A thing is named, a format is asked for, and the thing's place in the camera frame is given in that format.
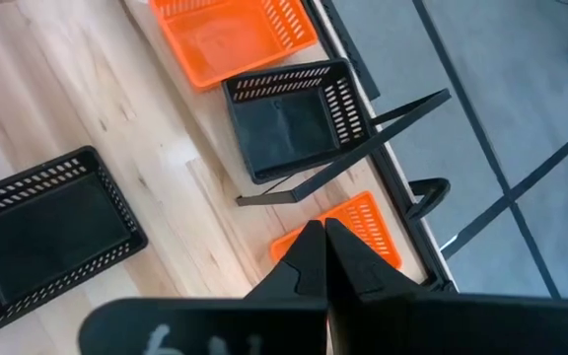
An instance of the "gray floor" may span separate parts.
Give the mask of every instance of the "gray floor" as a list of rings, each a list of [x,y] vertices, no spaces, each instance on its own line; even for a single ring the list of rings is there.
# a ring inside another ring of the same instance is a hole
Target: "gray floor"
[[[381,89],[378,113],[451,87],[411,1],[334,2]],[[568,141],[568,7],[553,0],[425,4],[515,185]],[[445,177],[453,185],[427,218],[440,245],[502,196],[457,99],[391,143],[408,178]],[[568,297],[568,158],[519,205]],[[547,295],[509,211],[449,263],[463,291]]]

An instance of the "light wood surface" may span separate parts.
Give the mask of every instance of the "light wood surface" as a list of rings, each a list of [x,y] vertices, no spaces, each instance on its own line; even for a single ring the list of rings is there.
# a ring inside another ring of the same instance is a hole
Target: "light wood surface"
[[[126,1],[139,23],[150,15],[139,0]],[[236,206],[242,165],[234,170],[220,154],[232,137],[219,142],[207,128],[214,118],[229,124],[220,93],[198,96],[177,85],[153,49],[163,43],[145,38],[133,18],[117,0],[0,4],[0,179],[91,144],[150,239],[2,328],[0,354],[76,354],[84,317],[117,298],[241,297],[272,268],[274,239],[366,189],[382,206],[401,271],[424,280],[368,162],[299,204]],[[303,55],[319,59],[320,50]]]

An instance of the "basket handle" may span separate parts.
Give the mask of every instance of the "basket handle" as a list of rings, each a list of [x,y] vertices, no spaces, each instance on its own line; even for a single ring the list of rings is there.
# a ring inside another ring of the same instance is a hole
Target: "basket handle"
[[[441,177],[410,181],[409,187],[416,196],[424,196],[420,202],[411,205],[406,211],[406,218],[417,221],[437,207],[451,190],[451,183]]]
[[[266,193],[268,192],[266,191],[265,193],[256,196],[240,196],[236,199],[236,202],[239,206],[297,203],[322,188],[332,179],[338,177],[341,173],[348,170],[374,150],[382,147],[385,142],[395,137],[411,124],[415,123],[450,98],[451,93],[448,89],[444,89],[413,103],[384,113],[372,119],[371,124],[377,125],[399,117],[401,117],[401,119],[389,127],[384,128],[382,131],[373,134],[372,138],[354,148],[350,153],[338,158],[325,169],[300,183],[295,188],[271,193]]]

